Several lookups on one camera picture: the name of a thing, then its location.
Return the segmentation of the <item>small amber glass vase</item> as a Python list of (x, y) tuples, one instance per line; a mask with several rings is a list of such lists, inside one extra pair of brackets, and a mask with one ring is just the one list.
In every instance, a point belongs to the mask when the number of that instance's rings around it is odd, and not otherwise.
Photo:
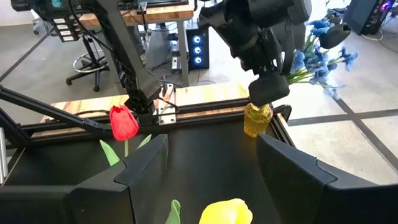
[(252, 103), (244, 109), (244, 132), (256, 138), (258, 134), (266, 133), (273, 117), (273, 110), (270, 104), (256, 106)]

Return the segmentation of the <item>red artificial tulip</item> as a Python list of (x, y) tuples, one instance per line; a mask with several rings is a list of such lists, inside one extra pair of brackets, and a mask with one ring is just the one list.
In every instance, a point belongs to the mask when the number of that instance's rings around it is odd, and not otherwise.
[[(129, 140), (133, 138), (139, 130), (136, 118), (132, 115), (131, 110), (127, 106), (112, 106), (109, 111), (109, 120), (111, 130), (115, 140), (124, 143), (124, 157), (129, 155)], [(115, 150), (105, 141), (99, 141), (100, 146), (105, 154), (109, 166), (113, 166), (120, 161)]]

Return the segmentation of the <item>silver metal bracket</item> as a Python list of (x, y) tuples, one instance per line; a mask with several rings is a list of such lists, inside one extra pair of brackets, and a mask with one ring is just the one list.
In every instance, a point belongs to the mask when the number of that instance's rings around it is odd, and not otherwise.
[(174, 124), (177, 121), (175, 104), (175, 87), (171, 83), (164, 83), (157, 100), (158, 123), (162, 125)]

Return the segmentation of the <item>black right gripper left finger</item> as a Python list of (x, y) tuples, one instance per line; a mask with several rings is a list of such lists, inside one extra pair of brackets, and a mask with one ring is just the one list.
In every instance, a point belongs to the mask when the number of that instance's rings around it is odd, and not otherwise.
[(25, 149), (0, 187), (0, 224), (148, 224), (168, 149), (161, 134), (115, 165), (96, 141)]

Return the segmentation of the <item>black office chair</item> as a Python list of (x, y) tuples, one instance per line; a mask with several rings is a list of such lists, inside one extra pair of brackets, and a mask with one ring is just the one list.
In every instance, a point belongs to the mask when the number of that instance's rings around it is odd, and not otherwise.
[(86, 53), (80, 55), (72, 63), (72, 68), (76, 72), (75, 75), (68, 77), (65, 80), (67, 86), (73, 84), (74, 80), (94, 75), (95, 83), (93, 87), (94, 92), (100, 91), (101, 73), (109, 71), (108, 63), (105, 56), (100, 56), (102, 50), (96, 48), (96, 44), (91, 37), (84, 35), (82, 37), (83, 45)]

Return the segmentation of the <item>black device with white labels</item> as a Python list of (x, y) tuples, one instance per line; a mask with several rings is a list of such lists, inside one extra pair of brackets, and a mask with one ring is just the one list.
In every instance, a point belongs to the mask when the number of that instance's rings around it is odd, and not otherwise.
[(74, 42), (80, 37), (80, 26), (68, 5), (68, 0), (10, 0), (17, 11), (33, 10), (39, 17), (51, 24), (62, 42)]

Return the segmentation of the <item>black computer case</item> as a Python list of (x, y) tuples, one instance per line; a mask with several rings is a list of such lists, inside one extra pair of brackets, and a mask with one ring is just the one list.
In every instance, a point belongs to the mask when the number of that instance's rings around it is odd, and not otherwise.
[(398, 13), (398, 0), (351, 0), (343, 16), (357, 35), (377, 34), (387, 14)]

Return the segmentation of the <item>black diagonal frame strut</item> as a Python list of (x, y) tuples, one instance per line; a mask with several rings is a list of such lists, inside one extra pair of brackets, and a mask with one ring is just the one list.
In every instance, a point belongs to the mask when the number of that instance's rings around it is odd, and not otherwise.
[(70, 124), (72, 127), (78, 127), (89, 132), (95, 133), (99, 131), (111, 130), (111, 126), (109, 124), (101, 124), (91, 119), (80, 118), (74, 114), (60, 110), (46, 103), (35, 100), (31, 97), (22, 95), (18, 92), (12, 91), (8, 88), (3, 87), (2, 85), (0, 85), (0, 99), (10, 102), (14, 105), (38, 112), (40, 114), (47, 115), (64, 123)]

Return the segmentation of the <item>wooden desk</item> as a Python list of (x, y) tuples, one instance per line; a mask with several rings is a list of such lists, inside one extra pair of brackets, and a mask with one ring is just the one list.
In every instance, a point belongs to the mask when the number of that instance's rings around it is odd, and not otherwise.
[[(194, 4), (193, 0), (189, 0), (189, 3), (186, 5), (178, 5), (178, 6), (161, 6), (161, 7), (152, 7), (146, 10), (146, 14), (144, 14), (144, 19), (147, 24), (150, 23), (161, 23), (161, 22), (176, 22), (177, 23), (177, 32), (179, 39), (179, 50), (180, 50), (180, 58), (181, 58), (181, 68), (182, 68), (182, 86), (189, 86), (189, 77), (188, 77), (188, 45), (187, 45), (187, 36), (185, 31), (185, 21), (190, 20), (193, 17), (194, 13)], [(141, 15), (138, 15), (136, 10), (131, 11), (121, 11), (117, 14), (123, 14), (124, 22), (127, 26), (135, 26), (138, 23), (143, 22), (143, 18)], [(88, 29), (96, 29), (99, 30), (100, 23), (97, 17), (94, 14), (84, 14), (80, 17), (80, 22)]]

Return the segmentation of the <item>yellow artificial tulip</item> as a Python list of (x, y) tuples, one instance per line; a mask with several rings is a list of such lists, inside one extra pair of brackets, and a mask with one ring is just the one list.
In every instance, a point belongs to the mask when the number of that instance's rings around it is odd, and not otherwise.
[[(181, 204), (173, 199), (169, 215), (164, 224), (182, 224), (180, 218)], [(198, 224), (251, 224), (252, 211), (240, 198), (214, 202), (202, 211)]]

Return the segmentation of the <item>grey power strip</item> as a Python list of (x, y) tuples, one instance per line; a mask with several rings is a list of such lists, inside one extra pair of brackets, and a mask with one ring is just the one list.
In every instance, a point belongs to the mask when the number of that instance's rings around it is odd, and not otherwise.
[(171, 59), (171, 72), (173, 74), (182, 72), (182, 66), (181, 66), (180, 57), (172, 57), (172, 59)]

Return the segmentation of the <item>silver metal post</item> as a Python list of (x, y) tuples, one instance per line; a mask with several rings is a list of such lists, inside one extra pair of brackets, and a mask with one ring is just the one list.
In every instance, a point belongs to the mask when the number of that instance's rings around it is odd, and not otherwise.
[(0, 185), (5, 182), (8, 175), (7, 154), (6, 154), (6, 138), (4, 129), (0, 128)]

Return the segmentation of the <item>wooden bench top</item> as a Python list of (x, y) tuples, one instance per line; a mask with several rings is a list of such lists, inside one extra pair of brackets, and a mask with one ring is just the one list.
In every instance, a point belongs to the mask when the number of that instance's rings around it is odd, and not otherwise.
[[(248, 85), (239, 82), (190, 86), (178, 88), (172, 97), (177, 106), (209, 103), (214, 101), (235, 100), (249, 96)], [(52, 103), (55, 108), (77, 114), (81, 112), (81, 118), (104, 116), (112, 106), (119, 106), (128, 99), (127, 95), (106, 96), (75, 101), (63, 101)]]

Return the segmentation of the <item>computer tower with blue fans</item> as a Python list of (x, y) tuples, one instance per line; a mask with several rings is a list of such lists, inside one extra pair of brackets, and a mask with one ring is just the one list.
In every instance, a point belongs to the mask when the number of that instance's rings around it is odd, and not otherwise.
[(188, 42), (188, 69), (209, 69), (209, 33), (208, 29), (186, 29)]

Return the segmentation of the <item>blue artificial flower bunch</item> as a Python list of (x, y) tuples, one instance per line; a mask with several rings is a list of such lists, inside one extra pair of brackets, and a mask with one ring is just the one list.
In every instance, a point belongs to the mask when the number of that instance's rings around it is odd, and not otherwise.
[(344, 86), (329, 83), (329, 74), (336, 70), (339, 64), (343, 64), (345, 70), (350, 71), (355, 66), (358, 53), (349, 52), (346, 47), (342, 47), (339, 55), (331, 58), (329, 57), (331, 49), (324, 49), (320, 46), (319, 36), (321, 34), (326, 34), (328, 29), (333, 26), (345, 24), (340, 17), (327, 14), (324, 18), (311, 21), (308, 24), (312, 27), (310, 34), (302, 49), (294, 51), (294, 61), (287, 81), (290, 85), (296, 83), (318, 85), (331, 98), (339, 100), (338, 90)]

